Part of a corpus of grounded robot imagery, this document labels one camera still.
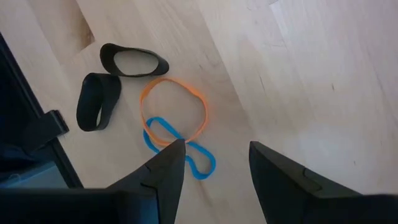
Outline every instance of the black frame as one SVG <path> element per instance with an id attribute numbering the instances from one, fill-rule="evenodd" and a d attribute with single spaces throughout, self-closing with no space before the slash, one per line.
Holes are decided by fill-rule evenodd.
<path id="1" fill-rule="evenodd" d="M 106 189 L 0 189 L 4 223 L 175 222 L 184 180 L 178 139 Z"/>
<path id="2" fill-rule="evenodd" d="M 3 60 L 7 64 L 7 69 L 11 73 L 11 80 L 14 86 L 17 88 L 18 93 L 22 99 L 22 102 L 26 108 L 30 118 L 37 119 L 41 118 L 44 114 L 42 107 L 37 101 L 33 94 L 30 86 L 25 79 L 21 69 L 19 68 L 14 56 L 8 48 L 6 41 L 0 33 L 0 60 Z M 47 143 L 50 146 L 51 156 L 54 163 L 57 165 L 63 179 L 70 188 L 83 188 L 77 173 L 75 172 L 72 164 L 70 163 L 68 156 L 65 154 L 58 139 L 53 139 Z"/>

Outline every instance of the wooden floor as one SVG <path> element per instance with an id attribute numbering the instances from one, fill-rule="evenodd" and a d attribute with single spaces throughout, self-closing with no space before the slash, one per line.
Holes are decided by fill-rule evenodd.
<path id="1" fill-rule="evenodd" d="M 104 43 L 157 52 L 168 77 L 206 95 L 210 124 L 198 142 L 218 167 L 204 181 L 186 167 L 177 223 L 265 222 L 250 140 L 361 193 L 398 194 L 397 21 L 396 0 L 0 2 L 0 32 L 44 110 L 63 114 L 70 132 L 60 141 L 85 187 L 106 187 L 153 156 L 139 117 L 150 78 L 122 79 L 104 131 L 77 126 L 81 82 L 104 72 Z M 146 102 L 148 118 L 163 116 L 184 136 L 202 109 L 171 84 Z"/>

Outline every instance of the black silicone band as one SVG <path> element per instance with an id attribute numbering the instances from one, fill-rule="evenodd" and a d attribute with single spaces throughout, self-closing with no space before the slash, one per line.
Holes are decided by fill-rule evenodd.
<path id="1" fill-rule="evenodd" d="M 114 61 L 114 56 L 119 52 L 135 50 L 138 52 L 142 52 L 145 54 L 149 54 L 155 57 L 158 61 L 157 67 L 150 73 L 145 74 L 133 74 L 128 75 L 120 71 L 118 66 Z M 122 77 L 144 77 L 148 75 L 163 75 L 168 72 L 169 70 L 169 63 L 161 56 L 157 55 L 155 52 L 146 49 L 139 49 L 139 48 L 131 48 L 131 47 L 121 47 L 116 44 L 104 44 L 99 52 L 99 57 L 101 59 L 102 66 L 108 71 L 111 75 L 117 75 Z"/>
<path id="2" fill-rule="evenodd" d="M 119 77 L 102 73 L 90 73 L 83 80 L 76 118 L 84 131 L 104 129 L 111 118 L 112 110 L 121 92 Z"/>

